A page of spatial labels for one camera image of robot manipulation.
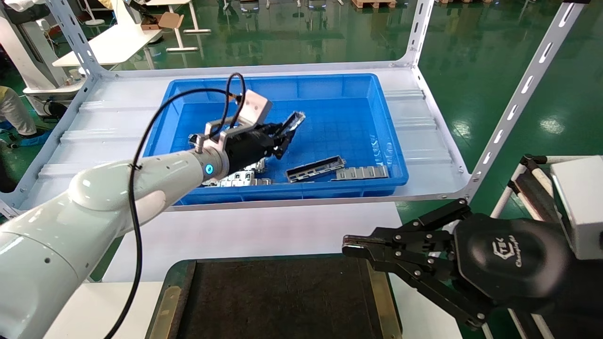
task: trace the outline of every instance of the robotic arm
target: robotic arm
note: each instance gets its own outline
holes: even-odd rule
[[[453,234],[438,230],[455,220]],[[471,329],[495,308],[601,317],[599,305],[576,293],[597,289],[589,281],[601,265],[577,260],[561,224],[474,214],[465,199],[398,229],[347,235],[342,251],[396,274]],[[433,252],[443,254],[429,256]]]
[[[264,124],[272,103],[248,90],[238,125],[208,138],[220,121],[195,135],[194,149],[143,158],[134,196],[143,225],[206,180],[219,180],[275,155],[280,159],[303,120]],[[133,225],[129,160],[78,173],[64,193],[0,228],[0,338],[42,338],[113,240]]]

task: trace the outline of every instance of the black cable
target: black cable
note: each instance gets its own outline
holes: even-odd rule
[[[245,92],[247,91],[247,89],[245,88],[245,79],[243,79],[243,75],[241,75],[241,73],[235,72],[230,75],[229,80],[231,80],[234,76],[237,76],[237,77],[239,77],[239,79],[241,79],[242,98],[241,98],[241,104],[239,105],[239,108],[236,110],[235,115],[232,117],[232,121],[230,122],[230,128],[233,128],[235,126],[237,119],[239,119],[239,113],[243,109],[243,104],[245,103]],[[228,89],[229,89],[229,84],[230,83],[226,84],[226,91],[228,91]]]
[[[243,92],[241,93],[241,100],[239,101],[240,102],[239,108],[236,110],[236,113],[233,116],[232,122],[230,123],[230,128],[232,128],[235,125],[236,120],[239,118],[239,113],[243,109],[243,104],[245,103],[245,91],[247,90],[245,88],[245,79],[243,79],[243,76],[241,75],[241,73],[235,72],[233,74],[230,74],[230,76],[228,77],[228,80],[226,80],[226,92],[230,93],[230,83],[232,82],[234,77],[239,77],[239,79],[241,79],[241,89]],[[228,107],[230,104],[230,100],[231,100],[231,98],[226,96],[226,102],[224,103],[224,113],[222,114],[222,121],[220,121],[218,128],[216,128],[215,130],[213,130],[209,133],[209,136],[208,136],[209,138],[213,138],[215,135],[220,133],[220,131],[224,127],[224,123],[226,122],[226,116],[228,115]]]
[[[131,170],[130,170],[130,178],[128,180],[128,203],[130,205],[130,213],[132,216],[134,237],[136,238],[136,271],[134,273],[134,281],[132,283],[132,289],[130,290],[128,299],[125,301],[124,308],[122,309],[117,321],[115,322],[115,324],[113,325],[113,327],[111,328],[109,333],[105,336],[105,339],[113,338],[113,336],[115,335],[115,333],[117,332],[119,327],[124,322],[125,316],[128,314],[128,311],[130,310],[130,307],[132,306],[132,302],[134,301],[134,296],[136,295],[136,290],[138,289],[138,285],[140,284],[140,276],[142,274],[142,236],[140,234],[140,222],[138,220],[138,213],[136,211],[136,200],[134,198],[134,174],[135,174],[136,170],[139,170],[142,168],[142,166],[137,165],[138,158],[140,158],[140,154],[142,153],[142,147],[144,146],[145,141],[153,127],[153,124],[157,120],[157,117],[159,117],[161,112],[168,105],[170,105],[174,100],[181,98],[185,95],[189,95],[192,93],[199,93],[199,92],[222,93],[222,94],[226,95],[226,97],[229,99],[230,99],[230,97],[236,98],[237,101],[239,101],[240,106],[242,103],[242,101],[240,100],[240,96],[232,94],[226,90],[215,89],[215,88],[197,88],[197,89],[186,90],[182,93],[178,93],[177,95],[174,95],[173,97],[170,97],[161,106],[159,106],[159,108],[157,109],[157,111],[155,112],[153,117],[151,118],[151,121],[149,122],[147,129],[145,130],[145,133],[142,135],[140,144],[138,145],[138,148],[136,149],[136,154],[134,155],[134,158],[132,159],[132,164],[130,164]]]

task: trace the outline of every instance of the black rubber mat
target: black rubber mat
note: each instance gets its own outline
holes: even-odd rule
[[[198,262],[178,339],[383,338],[365,260]]]

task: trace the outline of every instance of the desk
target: desk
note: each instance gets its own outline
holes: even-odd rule
[[[191,10],[192,24],[195,28],[194,30],[184,30],[184,33],[211,33],[210,29],[199,29],[199,24],[197,23],[197,16],[195,15],[195,7],[192,5],[192,0],[151,0],[146,3],[147,6],[165,6],[167,5],[169,11],[171,13],[174,12],[174,5],[184,5],[188,4],[189,9]],[[180,36],[180,30],[178,28],[174,29],[174,33],[176,33],[176,40],[178,40],[177,48],[167,48],[168,52],[186,52],[186,51],[197,51],[199,48],[197,47],[184,47],[182,44],[182,37]]]
[[[161,30],[143,31],[137,25],[115,25],[89,41],[96,60],[101,65],[117,65],[131,58],[149,41],[161,34]],[[87,55],[78,57],[71,51],[66,56],[53,62],[55,67],[79,66],[79,60]],[[148,60],[153,69],[153,61]]]

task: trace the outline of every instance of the person's leg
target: person's leg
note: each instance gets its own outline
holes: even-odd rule
[[[27,108],[19,98],[17,92],[9,88],[2,102],[0,102],[0,115],[10,122],[22,137],[32,137],[37,134],[36,123]]]

